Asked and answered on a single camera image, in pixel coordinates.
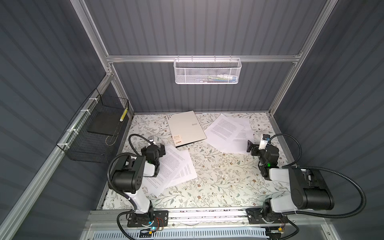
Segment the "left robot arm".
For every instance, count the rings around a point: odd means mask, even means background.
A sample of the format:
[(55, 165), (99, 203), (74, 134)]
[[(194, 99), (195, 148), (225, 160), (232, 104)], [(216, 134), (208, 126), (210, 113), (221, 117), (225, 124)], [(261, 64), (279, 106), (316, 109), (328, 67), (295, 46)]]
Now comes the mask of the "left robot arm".
[(160, 158), (166, 154), (163, 144), (149, 145), (142, 154), (121, 153), (109, 164), (107, 170), (108, 186), (118, 195), (127, 199), (132, 210), (129, 211), (129, 225), (150, 226), (155, 219), (152, 202), (141, 189), (144, 178), (155, 178), (160, 171)]

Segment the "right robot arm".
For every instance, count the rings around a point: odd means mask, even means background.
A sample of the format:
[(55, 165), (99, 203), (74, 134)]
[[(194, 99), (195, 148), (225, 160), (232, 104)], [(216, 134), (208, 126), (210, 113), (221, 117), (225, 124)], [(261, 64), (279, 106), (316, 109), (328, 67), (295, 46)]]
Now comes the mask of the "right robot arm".
[(261, 140), (259, 144), (248, 141), (247, 152), (258, 157), (258, 168), (265, 180), (290, 184), (290, 194), (264, 201), (257, 215), (264, 222), (281, 220), (285, 212), (334, 208), (334, 198), (319, 170), (279, 168), (279, 149), (269, 145), (266, 140)]

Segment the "black clip folder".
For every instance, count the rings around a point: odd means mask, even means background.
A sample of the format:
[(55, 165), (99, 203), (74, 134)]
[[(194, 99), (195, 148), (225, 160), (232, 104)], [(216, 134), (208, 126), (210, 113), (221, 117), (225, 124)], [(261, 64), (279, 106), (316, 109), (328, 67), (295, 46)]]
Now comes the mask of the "black clip folder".
[(167, 122), (176, 148), (207, 139), (194, 111), (170, 115)]

